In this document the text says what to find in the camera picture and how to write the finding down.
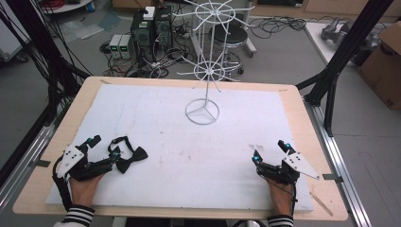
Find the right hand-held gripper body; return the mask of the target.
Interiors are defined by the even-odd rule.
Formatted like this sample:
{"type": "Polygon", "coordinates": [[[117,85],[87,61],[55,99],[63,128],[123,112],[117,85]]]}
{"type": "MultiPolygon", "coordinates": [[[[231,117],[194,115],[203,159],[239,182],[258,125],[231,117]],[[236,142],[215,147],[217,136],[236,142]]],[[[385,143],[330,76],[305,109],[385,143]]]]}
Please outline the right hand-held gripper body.
{"type": "Polygon", "coordinates": [[[296,184],[300,174],[316,180],[320,179],[317,171],[300,152],[285,156],[279,166],[263,162],[261,166],[256,166],[256,172],[263,178],[282,184],[296,184]]]}

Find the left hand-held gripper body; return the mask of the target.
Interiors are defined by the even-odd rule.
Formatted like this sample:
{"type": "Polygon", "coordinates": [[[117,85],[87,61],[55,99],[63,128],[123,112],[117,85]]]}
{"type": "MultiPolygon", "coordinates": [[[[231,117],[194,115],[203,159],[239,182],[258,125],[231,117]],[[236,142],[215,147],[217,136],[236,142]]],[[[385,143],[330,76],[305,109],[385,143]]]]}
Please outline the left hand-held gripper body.
{"type": "Polygon", "coordinates": [[[88,148],[84,144],[80,146],[68,146],[61,157],[61,164],[56,172],[58,178],[69,174],[77,181],[91,180],[113,169],[110,159],[93,163],[88,161],[88,148]]]}

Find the black bow tie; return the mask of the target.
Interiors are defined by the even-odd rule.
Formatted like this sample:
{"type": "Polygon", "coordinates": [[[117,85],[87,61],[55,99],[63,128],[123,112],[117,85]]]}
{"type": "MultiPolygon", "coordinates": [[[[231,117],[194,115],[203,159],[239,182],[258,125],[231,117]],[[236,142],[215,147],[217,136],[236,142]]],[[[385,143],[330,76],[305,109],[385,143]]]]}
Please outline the black bow tie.
{"type": "Polygon", "coordinates": [[[148,158],[148,154],[147,152],[141,148],[138,147],[137,149],[134,149],[131,146],[130,140],[127,136],[121,136],[121,137],[117,137],[115,138],[110,145],[108,146],[108,148],[114,149],[118,143],[120,143],[121,141],[124,141],[126,144],[126,147],[129,149],[129,151],[131,152],[131,157],[129,159],[124,159],[124,158],[120,158],[115,164],[117,169],[121,172],[121,173],[125,173],[130,165],[133,162],[138,162],[138,161],[142,161],[148,158]]]}

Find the person's left hand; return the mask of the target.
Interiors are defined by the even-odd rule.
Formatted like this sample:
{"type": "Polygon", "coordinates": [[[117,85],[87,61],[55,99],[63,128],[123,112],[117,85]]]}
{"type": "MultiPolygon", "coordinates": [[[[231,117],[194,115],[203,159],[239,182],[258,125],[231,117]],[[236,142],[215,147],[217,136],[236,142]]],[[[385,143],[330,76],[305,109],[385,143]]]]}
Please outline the person's left hand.
{"type": "Polygon", "coordinates": [[[103,176],[100,175],[91,180],[81,182],[71,178],[69,183],[72,193],[72,203],[74,205],[91,207],[97,186],[102,178],[103,176]]]}

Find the person's right hand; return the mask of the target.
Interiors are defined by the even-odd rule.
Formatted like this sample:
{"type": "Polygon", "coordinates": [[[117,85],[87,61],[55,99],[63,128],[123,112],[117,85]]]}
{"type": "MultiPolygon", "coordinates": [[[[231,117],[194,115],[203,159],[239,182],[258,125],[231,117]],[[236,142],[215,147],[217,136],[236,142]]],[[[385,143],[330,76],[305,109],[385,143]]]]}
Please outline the person's right hand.
{"type": "Polygon", "coordinates": [[[292,214],[292,187],[290,184],[281,184],[268,180],[270,198],[274,215],[293,216],[292,214]]]}

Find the thin wooden stick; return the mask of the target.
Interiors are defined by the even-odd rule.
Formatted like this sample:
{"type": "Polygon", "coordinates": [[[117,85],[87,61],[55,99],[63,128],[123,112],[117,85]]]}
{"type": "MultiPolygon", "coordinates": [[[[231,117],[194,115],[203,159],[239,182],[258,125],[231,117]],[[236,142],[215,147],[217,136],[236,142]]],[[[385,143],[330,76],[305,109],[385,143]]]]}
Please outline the thin wooden stick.
{"type": "Polygon", "coordinates": [[[320,205],[320,207],[330,216],[333,217],[334,214],[333,212],[325,205],[325,203],[319,199],[318,196],[316,196],[314,193],[309,192],[309,195],[311,196],[311,198],[320,205]]]}

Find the white foam mat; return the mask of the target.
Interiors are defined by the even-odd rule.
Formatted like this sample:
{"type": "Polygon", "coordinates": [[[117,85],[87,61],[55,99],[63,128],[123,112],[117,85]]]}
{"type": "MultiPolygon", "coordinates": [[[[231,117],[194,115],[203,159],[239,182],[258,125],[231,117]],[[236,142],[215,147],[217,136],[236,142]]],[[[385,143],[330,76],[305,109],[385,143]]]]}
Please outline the white foam mat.
{"type": "Polygon", "coordinates": [[[204,89],[102,85],[78,127],[71,146],[99,135],[88,151],[91,161],[107,158],[108,146],[127,136],[148,158],[125,173],[113,169],[101,180],[96,205],[147,208],[251,209],[271,206],[266,182],[256,173],[253,152],[278,165],[284,158],[278,141],[294,137],[278,92],[228,88],[210,89],[220,108],[210,125],[185,116],[204,89]]]}

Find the person's left striped sleeve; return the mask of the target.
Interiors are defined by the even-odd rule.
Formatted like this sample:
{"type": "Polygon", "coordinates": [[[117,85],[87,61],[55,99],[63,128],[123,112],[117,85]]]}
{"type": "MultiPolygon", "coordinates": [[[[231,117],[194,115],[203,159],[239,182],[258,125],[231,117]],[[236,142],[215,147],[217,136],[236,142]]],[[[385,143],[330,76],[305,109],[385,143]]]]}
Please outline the person's left striped sleeve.
{"type": "Polygon", "coordinates": [[[72,205],[62,221],[56,222],[53,227],[90,227],[95,210],[83,205],[72,205]]]}

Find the person's striped sleeve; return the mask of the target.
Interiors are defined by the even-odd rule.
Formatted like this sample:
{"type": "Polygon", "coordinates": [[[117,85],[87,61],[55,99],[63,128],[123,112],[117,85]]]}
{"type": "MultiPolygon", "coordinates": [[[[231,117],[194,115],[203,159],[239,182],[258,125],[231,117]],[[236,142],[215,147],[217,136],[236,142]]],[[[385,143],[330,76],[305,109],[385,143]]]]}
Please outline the person's striped sleeve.
{"type": "Polygon", "coordinates": [[[56,222],[53,227],[90,227],[95,210],[83,205],[72,205],[62,221],[56,222]]]}
{"type": "Polygon", "coordinates": [[[277,215],[267,218],[269,227],[294,227],[292,216],[277,215]]]}

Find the person's right striped sleeve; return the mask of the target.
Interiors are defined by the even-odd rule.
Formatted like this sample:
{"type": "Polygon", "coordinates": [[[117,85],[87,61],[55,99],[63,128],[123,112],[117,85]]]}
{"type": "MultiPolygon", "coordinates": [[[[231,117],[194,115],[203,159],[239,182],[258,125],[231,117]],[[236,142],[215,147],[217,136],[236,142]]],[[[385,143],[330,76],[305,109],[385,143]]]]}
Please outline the person's right striped sleeve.
{"type": "Polygon", "coordinates": [[[292,216],[277,215],[267,218],[269,227],[294,227],[292,216]]]}

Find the grey power supply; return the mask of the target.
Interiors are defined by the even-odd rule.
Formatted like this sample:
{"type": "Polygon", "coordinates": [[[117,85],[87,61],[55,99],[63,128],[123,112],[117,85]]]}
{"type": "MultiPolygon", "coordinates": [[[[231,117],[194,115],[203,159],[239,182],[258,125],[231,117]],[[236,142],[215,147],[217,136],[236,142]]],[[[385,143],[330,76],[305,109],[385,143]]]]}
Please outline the grey power supply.
{"type": "Polygon", "coordinates": [[[130,59],[133,55],[133,44],[131,35],[123,35],[119,42],[119,50],[122,59],[130,59]]]}
{"type": "Polygon", "coordinates": [[[109,47],[111,50],[111,54],[113,56],[114,59],[120,59],[121,58],[121,54],[119,51],[119,43],[121,41],[122,35],[121,34],[114,34],[110,43],[109,43],[109,47]]]}

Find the black computer tower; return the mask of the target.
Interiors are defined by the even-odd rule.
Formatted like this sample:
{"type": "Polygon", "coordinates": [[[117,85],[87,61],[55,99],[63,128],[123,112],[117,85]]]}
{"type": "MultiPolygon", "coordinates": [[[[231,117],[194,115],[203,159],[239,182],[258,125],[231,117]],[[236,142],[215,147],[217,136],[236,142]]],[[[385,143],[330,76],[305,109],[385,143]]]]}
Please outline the black computer tower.
{"type": "Polygon", "coordinates": [[[137,10],[131,23],[131,36],[137,59],[145,57],[147,61],[154,61],[153,45],[155,41],[155,28],[153,20],[146,20],[148,15],[145,9],[137,10]]]}
{"type": "Polygon", "coordinates": [[[167,50],[173,46],[172,44],[172,7],[157,8],[155,14],[156,35],[159,46],[167,50]]]}

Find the black round stool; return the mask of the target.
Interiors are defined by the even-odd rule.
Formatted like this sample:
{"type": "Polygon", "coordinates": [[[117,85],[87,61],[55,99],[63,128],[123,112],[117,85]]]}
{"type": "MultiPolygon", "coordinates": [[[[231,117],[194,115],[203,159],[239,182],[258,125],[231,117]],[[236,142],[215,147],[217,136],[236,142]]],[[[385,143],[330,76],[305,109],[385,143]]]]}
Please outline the black round stool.
{"type": "Polygon", "coordinates": [[[248,39],[247,32],[240,26],[229,26],[228,30],[225,30],[223,25],[218,25],[209,29],[208,36],[215,44],[219,44],[222,47],[222,65],[227,74],[231,75],[233,71],[237,71],[239,75],[242,75],[244,67],[241,58],[236,53],[233,53],[231,48],[244,45],[248,39]]]}

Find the brown cardboard box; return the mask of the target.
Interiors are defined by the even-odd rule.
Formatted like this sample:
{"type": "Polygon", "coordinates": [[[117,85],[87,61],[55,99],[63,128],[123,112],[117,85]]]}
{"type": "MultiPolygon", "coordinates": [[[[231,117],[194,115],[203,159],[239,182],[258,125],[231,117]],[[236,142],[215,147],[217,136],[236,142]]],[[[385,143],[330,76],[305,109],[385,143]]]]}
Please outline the brown cardboard box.
{"type": "Polygon", "coordinates": [[[381,44],[358,73],[391,110],[401,110],[401,21],[379,34],[381,44]]]}

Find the grey handheld vacuum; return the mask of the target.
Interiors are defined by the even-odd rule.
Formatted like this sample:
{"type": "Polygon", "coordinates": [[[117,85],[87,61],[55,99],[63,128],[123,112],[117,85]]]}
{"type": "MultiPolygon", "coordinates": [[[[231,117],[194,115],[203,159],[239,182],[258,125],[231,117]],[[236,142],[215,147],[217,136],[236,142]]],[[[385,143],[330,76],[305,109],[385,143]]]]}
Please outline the grey handheld vacuum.
{"type": "MultiPolygon", "coordinates": [[[[339,22],[340,18],[336,17],[328,26],[322,29],[321,38],[324,41],[332,41],[336,45],[340,45],[343,42],[354,22],[348,21],[341,26],[340,30],[337,30],[337,25],[339,22]]],[[[359,45],[359,48],[361,50],[368,50],[373,49],[378,45],[380,45],[380,39],[378,35],[369,33],[359,45]]]]}

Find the round white table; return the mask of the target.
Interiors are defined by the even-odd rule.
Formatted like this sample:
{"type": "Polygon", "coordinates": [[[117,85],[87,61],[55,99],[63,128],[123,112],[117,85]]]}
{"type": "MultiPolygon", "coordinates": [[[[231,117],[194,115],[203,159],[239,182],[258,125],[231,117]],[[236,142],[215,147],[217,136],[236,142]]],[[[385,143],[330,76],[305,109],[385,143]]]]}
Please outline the round white table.
{"type": "Polygon", "coordinates": [[[94,0],[43,0],[41,8],[46,14],[62,13],[75,9],[96,10],[94,0]]]}

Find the aluminium rail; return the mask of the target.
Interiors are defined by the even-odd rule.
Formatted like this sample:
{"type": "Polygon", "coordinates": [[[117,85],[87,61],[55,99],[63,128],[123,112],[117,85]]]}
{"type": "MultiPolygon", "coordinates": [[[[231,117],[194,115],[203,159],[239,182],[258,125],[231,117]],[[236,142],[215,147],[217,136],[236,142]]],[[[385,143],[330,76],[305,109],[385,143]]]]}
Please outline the aluminium rail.
{"type": "Polygon", "coordinates": [[[59,105],[54,116],[46,106],[15,151],[0,168],[0,214],[44,153],[68,108],[59,105]]]}
{"type": "Polygon", "coordinates": [[[332,174],[336,174],[343,178],[343,183],[336,183],[336,185],[338,186],[340,194],[344,200],[347,213],[352,217],[352,220],[357,227],[373,227],[358,195],[348,168],[342,158],[337,142],[324,128],[324,114],[322,108],[312,106],[306,102],[305,107],[315,127],[315,132],[323,143],[323,152],[332,169],[332,174]]]}

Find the black metal frame stand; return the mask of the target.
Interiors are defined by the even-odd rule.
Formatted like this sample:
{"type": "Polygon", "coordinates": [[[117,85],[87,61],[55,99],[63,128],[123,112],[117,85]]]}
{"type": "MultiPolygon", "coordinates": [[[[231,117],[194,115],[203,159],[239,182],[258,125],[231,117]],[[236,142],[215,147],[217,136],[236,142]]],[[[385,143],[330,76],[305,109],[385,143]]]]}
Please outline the black metal frame stand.
{"type": "Polygon", "coordinates": [[[57,22],[49,22],[37,0],[0,1],[0,20],[14,35],[47,82],[45,121],[59,117],[92,74],[76,67],[76,56],[65,42],[57,22]]]}
{"type": "Polygon", "coordinates": [[[298,90],[313,85],[305,95],[305,101],[312,106],[320,106],[322,98],[327,96],[323,117],[323,128],[332,137],[332,119],[337,89],[337,81],[342,70],[352,59],[362,41],[368,36],[394,0],[368,0],[367,4],[355,20],[349,33],[334,53],[324,69],[314,77],[296,85],[298,90]]]}

